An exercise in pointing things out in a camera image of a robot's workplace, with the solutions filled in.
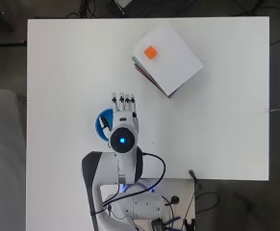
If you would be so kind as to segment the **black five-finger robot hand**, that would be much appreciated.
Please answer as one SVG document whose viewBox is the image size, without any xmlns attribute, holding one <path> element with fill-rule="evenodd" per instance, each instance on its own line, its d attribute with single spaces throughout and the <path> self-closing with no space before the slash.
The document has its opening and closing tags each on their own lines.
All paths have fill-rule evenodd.
<svg viewBox="0 0 280 231">
<path fill-rule="evenodd" d="M 134 94 L 119 95 L 112 93 L 112 123 L 104 116 L 98 118 L 98 122 L 104 132 L 111 132 L 116 126 L 120 124 L 129 124 L 139 131 L 139 120 L 136 111 L 136 98 Z"/>
</svg>

